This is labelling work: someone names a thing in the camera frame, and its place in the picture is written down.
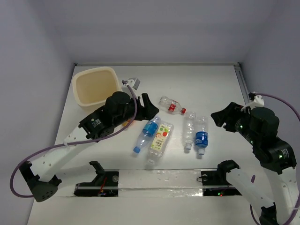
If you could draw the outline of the blue cap blue label bottle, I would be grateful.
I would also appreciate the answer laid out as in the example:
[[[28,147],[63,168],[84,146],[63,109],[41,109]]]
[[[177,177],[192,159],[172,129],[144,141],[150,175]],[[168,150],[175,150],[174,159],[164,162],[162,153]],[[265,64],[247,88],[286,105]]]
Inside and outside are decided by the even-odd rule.
[[[133,148],[134,153],[139,154],[140,151],[150,143],[150,141],[154,137],[154,134],[157,132],[160,123],[161,123],[161,118],[155,116],[153,119],[149,120],[145,124],[145,126],[143,127],[141,133],[137,138],[135,147]]]

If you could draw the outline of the red label clear bottle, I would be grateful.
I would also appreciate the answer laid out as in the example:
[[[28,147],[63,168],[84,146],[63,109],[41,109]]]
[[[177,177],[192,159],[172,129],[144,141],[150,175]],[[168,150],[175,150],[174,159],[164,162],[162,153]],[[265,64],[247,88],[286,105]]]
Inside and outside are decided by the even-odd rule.
[[[182,107],[179,102],[170,99],[167,96],[162,96],[160,98],[159,105],[170,114],[184,115],[186,112],[186,108]]]

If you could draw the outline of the green white label bottle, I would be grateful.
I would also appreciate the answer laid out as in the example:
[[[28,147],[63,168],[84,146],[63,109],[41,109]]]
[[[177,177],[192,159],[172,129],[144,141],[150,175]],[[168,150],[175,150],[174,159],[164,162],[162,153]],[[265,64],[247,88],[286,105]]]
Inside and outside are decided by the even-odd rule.
[[[174,125],[162,121],[147,151],[147,164],[155,166],[164,155],[167,144],[173,133]]]

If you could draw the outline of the dark blue label bottle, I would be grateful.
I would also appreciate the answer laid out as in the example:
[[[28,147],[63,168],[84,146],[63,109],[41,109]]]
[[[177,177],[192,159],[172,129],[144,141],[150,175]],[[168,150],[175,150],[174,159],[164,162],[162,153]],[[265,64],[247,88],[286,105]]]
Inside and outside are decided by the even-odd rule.
[[[208,146],[208,118],[205,116],[198,117],[195,124],[195,146],[198,151],[198,155],[205,154],[205,149]]]

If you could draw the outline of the clear unlabeled plastic bottle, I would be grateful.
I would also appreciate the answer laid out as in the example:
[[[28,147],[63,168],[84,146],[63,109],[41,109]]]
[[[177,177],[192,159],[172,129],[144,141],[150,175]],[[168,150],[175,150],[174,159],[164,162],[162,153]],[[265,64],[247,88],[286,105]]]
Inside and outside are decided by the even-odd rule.
[[[194,122],[196,119],[195,112],[187,112],[184,118],[184,127],[183,127],[183,143],[184,149],[186,152],[189,152],[192,149],[192,145],[195,138],[194,132]]]

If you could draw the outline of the orange plastic bottle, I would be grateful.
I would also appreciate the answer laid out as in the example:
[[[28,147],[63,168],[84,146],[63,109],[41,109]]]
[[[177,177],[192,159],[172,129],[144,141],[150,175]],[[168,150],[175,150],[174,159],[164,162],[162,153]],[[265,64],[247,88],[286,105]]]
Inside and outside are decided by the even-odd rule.
[[[125,127],[125,126],[127,126],[128,124],[131,125],[133,122],[134,122],[134,121],[127,120],[126,122],[124,122],[124,123],[122,124],[122,126]]]

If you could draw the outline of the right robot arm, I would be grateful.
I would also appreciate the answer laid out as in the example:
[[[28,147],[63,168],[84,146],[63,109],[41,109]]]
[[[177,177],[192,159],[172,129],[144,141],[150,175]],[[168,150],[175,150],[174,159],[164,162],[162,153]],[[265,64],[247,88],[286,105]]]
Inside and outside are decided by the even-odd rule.
[[[211,114],[216,126],[238,132],[250,143],[263,168],[274,198],[268,198],[233,160],[217,165],[203,178],[205,185],[234,187],[250,203],[262,225],[298,225],[300,193],[296,181],[296,157],[290,144],[277,136],[279,118],[265,107],[243,107],[231,102]]]

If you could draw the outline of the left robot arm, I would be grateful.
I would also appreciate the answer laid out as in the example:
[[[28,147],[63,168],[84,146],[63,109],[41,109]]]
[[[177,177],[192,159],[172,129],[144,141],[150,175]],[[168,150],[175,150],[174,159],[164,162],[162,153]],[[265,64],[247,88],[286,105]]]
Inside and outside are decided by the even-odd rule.
[[[128,121],[151,120],[159,113],[148,94],[136,97],[117,91],[107,98],[105,104],[89,114],[70,133],[62,144],[47,147],[36,152],[43,156],[31,161],[26,157],[16,170],[20,171],[27,183],[31,197],[36,202],[43,202],[52,197],[60,187],[64,177],[59,175],[61,168],[80,152],[101,140],[121,133],[115,128]]]

